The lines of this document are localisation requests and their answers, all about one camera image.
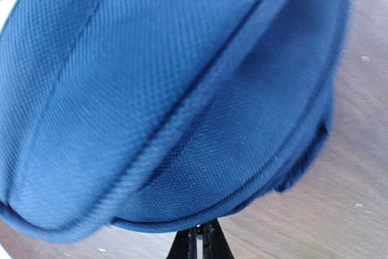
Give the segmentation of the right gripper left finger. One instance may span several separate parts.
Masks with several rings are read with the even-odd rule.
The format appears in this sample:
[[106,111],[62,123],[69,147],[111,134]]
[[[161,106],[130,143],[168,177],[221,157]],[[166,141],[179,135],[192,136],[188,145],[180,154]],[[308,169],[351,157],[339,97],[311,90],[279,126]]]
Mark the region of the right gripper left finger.
[[169,251],[169,259],[197,259],[196,228],[176,233]]

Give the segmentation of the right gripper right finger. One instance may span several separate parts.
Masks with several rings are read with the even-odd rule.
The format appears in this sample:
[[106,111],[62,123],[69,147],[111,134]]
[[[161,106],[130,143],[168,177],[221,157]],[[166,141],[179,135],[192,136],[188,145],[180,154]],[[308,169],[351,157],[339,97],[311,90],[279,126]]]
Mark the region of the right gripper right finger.
[[202,226],[203,259],[234,259],[217,219]]

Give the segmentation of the navy blue student backpack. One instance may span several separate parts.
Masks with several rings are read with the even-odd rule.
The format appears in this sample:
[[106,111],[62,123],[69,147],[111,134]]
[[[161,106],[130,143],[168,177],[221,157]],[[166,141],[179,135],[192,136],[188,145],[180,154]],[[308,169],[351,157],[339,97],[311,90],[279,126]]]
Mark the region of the navy blue student backpack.
[[303,175],[350,0],[1,0],[1,220],[176,232]]

